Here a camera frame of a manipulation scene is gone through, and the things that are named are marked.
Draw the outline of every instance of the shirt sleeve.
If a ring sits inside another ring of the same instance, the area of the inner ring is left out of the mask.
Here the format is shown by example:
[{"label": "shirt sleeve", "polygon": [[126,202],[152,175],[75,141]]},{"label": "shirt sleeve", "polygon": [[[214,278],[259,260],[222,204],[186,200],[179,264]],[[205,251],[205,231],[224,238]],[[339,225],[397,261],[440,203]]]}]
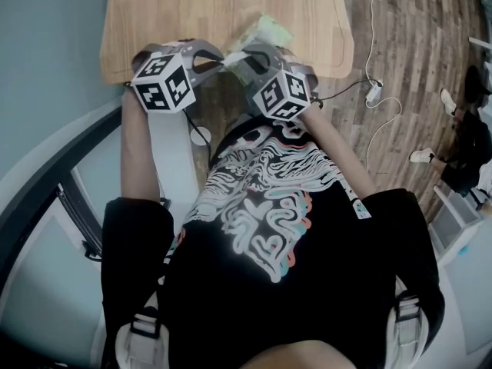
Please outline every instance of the shirt sleeve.
[{"label": "shirt sleeve", "polygon": [[404,189],[382,191],[363,201],[376,230],[387,239],[396,275],[419,297],[433,326],[427,345],[434,339],[444,317],[444,297],[427,222],[414,195]]},{"label": "shirt sleeve", "polygon": [[155,291],[173,235],[171,214],[156,202],[118,198],[106,205],[101,286],[109,340]]}]

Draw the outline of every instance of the white cube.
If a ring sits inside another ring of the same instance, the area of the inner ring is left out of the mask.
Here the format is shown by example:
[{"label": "white cube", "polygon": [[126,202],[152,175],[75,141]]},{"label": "white cube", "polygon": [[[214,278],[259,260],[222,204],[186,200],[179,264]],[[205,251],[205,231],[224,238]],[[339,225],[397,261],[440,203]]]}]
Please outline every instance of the white cube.
[{"label": "white cube", "polygon": [[280,70],[253,100],[268,118],[290,121],[311,105],[308,89],[304,75]]},{"label": "white cube", "polygon": [[147,112],[175,113],[196,101],[180,53],[153,53],[138,69],[131,86]]}]

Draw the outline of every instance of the sneaker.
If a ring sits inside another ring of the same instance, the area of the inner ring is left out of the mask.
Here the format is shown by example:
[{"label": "sneaker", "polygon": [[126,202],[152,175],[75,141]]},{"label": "sneaker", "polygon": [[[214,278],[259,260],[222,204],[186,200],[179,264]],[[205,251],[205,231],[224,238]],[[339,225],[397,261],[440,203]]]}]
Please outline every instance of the sneaker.
[{"label": "sneaker", "polygon": [[431,148],[427,148],[424,149],[423,151],[414,151],[410,155],[410,161],[412,163],[430,163],[433,157],[434,157],[434,152],[432,151]]},{"label": "sneaker", "polygon": [[456,104],[454,104],[451,95],[446,89],[440,91],[440,100],[443,102],[444,107],[446,108],[446,113],[449,116],[454,116],[454,110],[456,109]]}]

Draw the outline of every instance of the person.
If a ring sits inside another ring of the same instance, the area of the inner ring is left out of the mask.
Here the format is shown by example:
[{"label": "person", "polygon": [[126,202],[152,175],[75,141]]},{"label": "person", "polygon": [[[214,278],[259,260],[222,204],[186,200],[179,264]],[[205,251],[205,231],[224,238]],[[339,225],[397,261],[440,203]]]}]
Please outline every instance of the person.
[{"label": "person", "polygon": [[490,197],[492,196],[492,137],[485,123],[469,111],[458,109],[450,93],[446,89],[440,92],[440,99],[446,113],[459,121],[467,133],[470,133],[464,165],[453,168],[436,157],[431,148],[414,151],[410,155],[413,163],[427,163],[440,174],[440,179],[452,190],[466,196],[472,188],[477,188],[486,196],[482,205],[485,214],[492,214]]},{"label": "person", "polygon": [[[125,92],[121,198],[108,203],[102,233],[110,351],[156,291],[173,369],[376,367],[400,273],[415,294],[435,287],[421,305],[439,328],[444,299],[415,196],[377,192],[316,105],[300,121],[258,116],[234,128],[174,237],[147,115]],[[408,258],[416,266],[405,273]]]}]

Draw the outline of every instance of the wooden tabletop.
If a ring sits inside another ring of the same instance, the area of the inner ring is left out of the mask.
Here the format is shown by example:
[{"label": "wooden tabletop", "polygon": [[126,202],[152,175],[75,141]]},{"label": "wooden tabletop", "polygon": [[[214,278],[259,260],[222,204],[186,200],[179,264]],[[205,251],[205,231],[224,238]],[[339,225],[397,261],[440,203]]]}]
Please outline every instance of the wooden tabletop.
[{"label": "wooden tabletop", "polygon": [[262,12],[294,35],[290,49],[319,76],[351,72],[354,40],[344,0],[108,0],[103,77],[130,81],[131,60],[152,42],[203,38],[225,52]]}]

